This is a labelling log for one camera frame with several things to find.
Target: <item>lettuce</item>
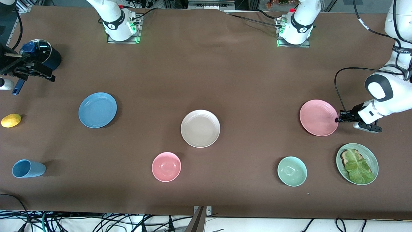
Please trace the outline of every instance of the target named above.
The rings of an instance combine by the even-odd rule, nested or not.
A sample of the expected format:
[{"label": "lettuce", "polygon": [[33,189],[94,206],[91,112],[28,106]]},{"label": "lettuce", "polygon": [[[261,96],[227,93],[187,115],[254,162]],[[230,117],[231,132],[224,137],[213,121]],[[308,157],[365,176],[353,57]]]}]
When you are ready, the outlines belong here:
[{"label": "lettuce", "polygon": [[375,175],[370,171],[370,167],[365,159],[361,159],[358,151],[348,149],[345,156],[347,163],[345,169],[349,174],[349,179],[356,184],[367,184],[373,181]]}]

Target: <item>lemon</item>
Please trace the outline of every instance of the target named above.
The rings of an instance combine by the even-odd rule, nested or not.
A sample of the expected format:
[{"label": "lemon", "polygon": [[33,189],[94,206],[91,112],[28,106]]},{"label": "lemon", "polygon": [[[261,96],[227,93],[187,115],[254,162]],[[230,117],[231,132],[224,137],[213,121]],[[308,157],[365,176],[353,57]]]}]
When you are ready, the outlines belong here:
[{"label": "lemon", "polygon": [[20,114],[9,114],[1,120],[1,125],[3,127],[10,128],[10,127],[14,127],[15,125],[19,124],[20,121],[21,121]]}]

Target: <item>bread slice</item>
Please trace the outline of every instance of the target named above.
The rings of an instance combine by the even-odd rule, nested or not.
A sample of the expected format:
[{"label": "bread slice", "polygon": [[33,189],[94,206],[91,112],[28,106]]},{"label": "bread slice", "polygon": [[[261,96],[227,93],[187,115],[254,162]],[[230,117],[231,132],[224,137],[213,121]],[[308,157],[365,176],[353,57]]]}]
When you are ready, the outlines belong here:
[{"label": "bread slice", "polygon": [[[364,157],[359,153],[358,150],[356,150],[356,149],[352,149],[352,150],[355,152],[355,155],[357,155],[360,160],[364,159]],[[346,163],[348,163],[348,160],[346,159],[346,153],[347,152],[348,152],[348,150],[342,152],[342,154],[340,155],[340,158],[342,159],[343,166],[346,166]]]}]

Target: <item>plate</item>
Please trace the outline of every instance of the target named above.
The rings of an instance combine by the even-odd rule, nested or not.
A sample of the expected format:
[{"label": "plate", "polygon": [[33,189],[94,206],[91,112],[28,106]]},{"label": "plate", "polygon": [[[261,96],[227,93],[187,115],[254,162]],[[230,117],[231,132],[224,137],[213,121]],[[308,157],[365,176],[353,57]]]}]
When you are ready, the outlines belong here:
[{"label": "plate", "polygon": [[294,156],[283,158],[278,165],[278,176],[283,183],[297,187],[305,182],[308,175],[305,164]]},{"label": "plate", "polygon": [[181,169],[180,159],[171,152],[159,154],[152,163],[152,173],[162,182],[170,182],[179,175]]},{"label": "plate", "polygon": [[332,134],[338,123],[336,110],[329,103],[322,100],[310,100],[300,108],[300,122],[311,134],[316,136],[328,136]]},{"label": "plate", "polygon": [[220,123],[213,113],[199,109],[186,115],[180,126],[180,132],[190,146],[208,147],[218,139]]},{"label": "plate", "polygon": [[89,128],[109,124],[117,112],[116,100],[108,93],[97,92],[83,100],[79,107],[79,119]]},{"label": "plate", "polygon": [[[345,166],[343,166],[343,162],[342,159],[340,158],[340,155],[342,154],[342,152],[344,152],[347,149],[356,149],[359,151],[359,153],[363,156],[363,158],[366,160],[366,163],[368,164],[370,170],[372,171],[372,173],[375,175],[375,178],[367,183],[367,184],[356,184],[355,182],[352,182],[349,179],[349,174],[345,169]],[[372,183],[373,181],[375,181],[376,177],[378,176],[379,173],[379,166],[378,166],[378,161],[375,157],[375,155],[365,146],[357,144],[357,143],[348,143],[343,145],[339,151],[336,154],[336,166],[337,169],[339,170],[340,174],[350,183],[352,184],[356,184],[356,185],[368,185],[370,183]]]}]

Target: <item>pink plate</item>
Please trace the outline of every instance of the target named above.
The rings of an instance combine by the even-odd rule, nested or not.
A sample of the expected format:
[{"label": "pink plate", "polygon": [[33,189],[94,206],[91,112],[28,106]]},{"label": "pink plate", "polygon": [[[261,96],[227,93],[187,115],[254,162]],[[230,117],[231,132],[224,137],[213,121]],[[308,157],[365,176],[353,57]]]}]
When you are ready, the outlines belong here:
[{"label": "pink plate", "polygon": [[299,117],[302,126],[316,136],[328,136],[336,130],[338,125],[335,122],[336,110],[322,100],[310,100],[303,104]]},{"label": "pink plate", "polygon": [[169,182],[179,175],[181,168],[180,159],[171,152],[163,152],[156,156],[152,163],[154,177],[162,182]]}]

